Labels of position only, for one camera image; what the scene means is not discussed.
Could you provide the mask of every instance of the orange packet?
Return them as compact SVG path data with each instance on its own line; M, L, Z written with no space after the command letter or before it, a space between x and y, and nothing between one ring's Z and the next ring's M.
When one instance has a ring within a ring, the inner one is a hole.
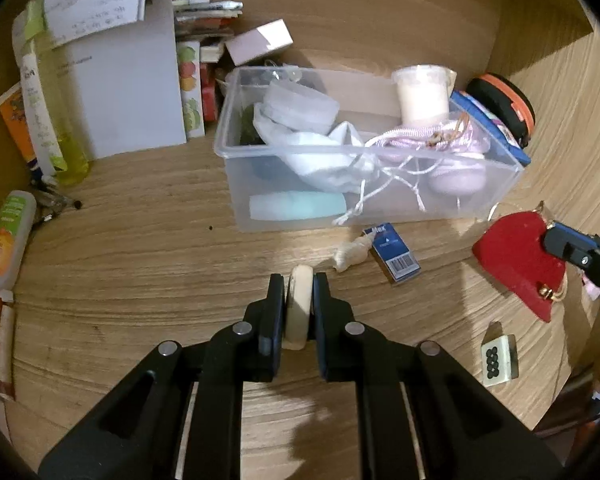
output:
M38 166L38 159L36 158L36 152L33 150L29 129L27 128L27 119L24 115L24 102L20 83L16 83L0 96L0 114L34 179L42 179L42 170Z

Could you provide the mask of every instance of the bottle label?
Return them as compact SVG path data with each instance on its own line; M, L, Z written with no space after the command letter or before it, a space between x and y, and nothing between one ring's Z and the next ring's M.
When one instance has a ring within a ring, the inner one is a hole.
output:
M21 196L7 197L0 210L0 276L9 269L11 255L27 201Z
M45 96L42 92L40 69L35 53L22 56L20 82L22 83L22 97L29 135L34 148L36 148L38 161L47 156L56 171L66 171L66 161L62 156L51 116L46 106ZM42 149L44 153L38 153L38 149Z

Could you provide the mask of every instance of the blue package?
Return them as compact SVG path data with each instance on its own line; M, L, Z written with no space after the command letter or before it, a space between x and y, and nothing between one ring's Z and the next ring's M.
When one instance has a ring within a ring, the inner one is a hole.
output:
M528 166L531 164L531 158L522 151L519 146L513 146L507 140L507 137L498 129L498 127L491 122L491 120L483 113L480 108L478 108L473 102L473 98L469 95L462 95L457 90L454 90L451 94L451 102L455 103L462 110L466 111L472 118L474 118L478 123L480 123L485 130L487 130L493 137L498 139L501 145L507 149L507 151L513 155L516 160L522 164L523 166Z
M376 232L372 251L392 282L400 283L420 272L420 265L389 222L370 227L364 234Z

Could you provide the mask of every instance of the yellow bottle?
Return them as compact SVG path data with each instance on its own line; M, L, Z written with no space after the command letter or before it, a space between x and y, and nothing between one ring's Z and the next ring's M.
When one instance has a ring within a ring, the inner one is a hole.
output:
M27 4L24 32L20 79L38 163L44 174L52 174L60 184L77 184L89 173L89 161L71 133L45 30L43 0Z

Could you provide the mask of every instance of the transparent plastic bin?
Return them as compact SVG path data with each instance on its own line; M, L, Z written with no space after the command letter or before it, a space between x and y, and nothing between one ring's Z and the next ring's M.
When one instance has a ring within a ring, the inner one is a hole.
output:
M235 221L241 231L302 230L334 225L337 216L284 221L251 218L251 196L289 191L324 191L300 178L280 156L346 153L353 157L364 156L374 160L379 168L398 166L400 161L408 159L399 171L392 174L402 176L412 185L417 182L420 200L404 183L380 172L378 178L365 183L365 193L373 192L390 181L388 185L366 200L360 213L350 216L344 225L484 218L490 208L506 195L522 175L523 167L520 163L477 121L472 121L472 127L476 128L478 135L488 139L490 146L484 153L484 159L477 160L431 149L411 150L378 146L280 147L265 144L241 146L243 112L250 105L262 102L269 82L276 78L289 78L336 99L340 103L340 111L335 124L349 121L356 127L363 140L371 139L400 125L397 90L389 79L363 73L286 66L237 68L230 75L229 88L216 131L214 151L224 158ZM462 112L453 103L450 103L450 111ZM457 172L442 171L446 173L445 192L437 189L440 188L440 181L432 181L434 173L438 178L441 170L445 168L465 168L467 165L471 168L479 166L479 173L486 177L484 186L475 192L458 194L448 191L454 188ZM360 192L344 193L347 208L354 208L359 198ZM288 201L282 200L281 207L286 207L287 203Z

